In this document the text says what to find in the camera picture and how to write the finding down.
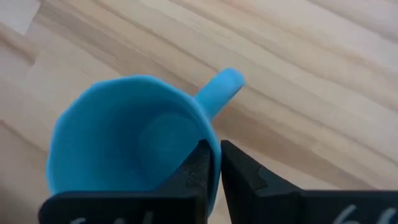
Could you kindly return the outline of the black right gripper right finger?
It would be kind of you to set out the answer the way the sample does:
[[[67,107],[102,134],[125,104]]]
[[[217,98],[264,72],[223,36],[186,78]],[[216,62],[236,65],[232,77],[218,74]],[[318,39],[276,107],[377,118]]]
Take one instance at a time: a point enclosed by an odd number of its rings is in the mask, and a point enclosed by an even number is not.
[[[221,151],[232,223],[397,223],[395,190],[304,190],[227,140]]]

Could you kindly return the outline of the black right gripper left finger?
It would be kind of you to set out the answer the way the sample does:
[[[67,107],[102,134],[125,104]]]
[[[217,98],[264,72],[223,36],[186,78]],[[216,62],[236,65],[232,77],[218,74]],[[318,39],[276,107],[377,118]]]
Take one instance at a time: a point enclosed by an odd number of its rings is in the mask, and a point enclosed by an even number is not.
[[[39,223],[207,223],[212,160],[210,143],[202,139],[154,190],[60,193],[42,204]]]

